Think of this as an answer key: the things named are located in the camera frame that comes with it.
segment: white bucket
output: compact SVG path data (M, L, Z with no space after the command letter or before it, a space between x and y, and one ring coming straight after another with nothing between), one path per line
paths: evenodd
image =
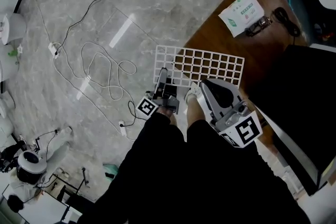
M19 62L16 56L9 56L13 51L11 45L0 46L0 81L5 81L15 76L19 70Z
M23 38L26 30L26 22L20 14L13 13L11 17L6 15L3 19L2 43L5 45L14 39Z

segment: gray tile floor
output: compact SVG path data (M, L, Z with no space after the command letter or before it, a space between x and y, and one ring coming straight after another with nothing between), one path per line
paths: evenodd
M92 0L37 0L52 42L62 42L69 25L79 20ZM134 75L120 73L120 82L137 103L146 90L154 85L153 63L157 44L183 46L222 0L102 0L88 13L80 25L73 28L65 44L69 62L78 76L85 76L81 69L80 50L86 41L102 45L116 61L129 60L136 67ZM120 165L132 146L122 137L103 115L81 94L66 82L54 69L48 50L48 37L34 0L23 0L19 12L28 25L26 36L19 43L23 46L19 73L6 82L16 103L11 118L15 133L22 134L30 142L36 134L71 126L73 143L62 168L70 174L70 183L81 181L81 168L89 175L89 187L82 194L96 200L107 189L103 163ZM88 71L89 63L99 49L87 44L83 49L83 63ZM87 95L108 117L131 122L125 95L120 101L112 101L108 90L85 79L73 77L65 61L65 54L55 60L56 67L76 87ZM132 66L123 64L126 71ZM109 63L97 55L91 66L90 77L107 85ZM115 85L117 66L112 66L111 85ZM121 91L112 89L112 97ZM184 114L178 122L185 132ZM128 136L136 138L141 126L128 128Z

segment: white plastic grid rack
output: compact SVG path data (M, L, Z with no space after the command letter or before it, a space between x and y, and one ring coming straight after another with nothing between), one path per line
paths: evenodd
M214 78L231 82L239 88L245 59L206 50L158 45L155 54L156 83L162 67L167 68L172 83L180 87L198 86L203 79Z

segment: white shoe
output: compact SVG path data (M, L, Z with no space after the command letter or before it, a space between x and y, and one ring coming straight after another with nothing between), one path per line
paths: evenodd
M195 82L193 82L191 84L190 90L187 92L187 94L184 97L184 101L186 102L186 104L188 104L188 101L190 100L190 98L197 99L201 94L202 94L201 88L197 86Z

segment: coiled black cable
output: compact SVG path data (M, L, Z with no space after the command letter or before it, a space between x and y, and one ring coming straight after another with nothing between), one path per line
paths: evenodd
M278 20L278 22L285 26L288 33L292 37L294 37L293 45L295 45L295 38L299 37L301 35L300 28L289 19L288 14L287 14L287 12L285 11L284 8L282 8L282 7L276 8L273 11L273 14L276 17L276 19Z

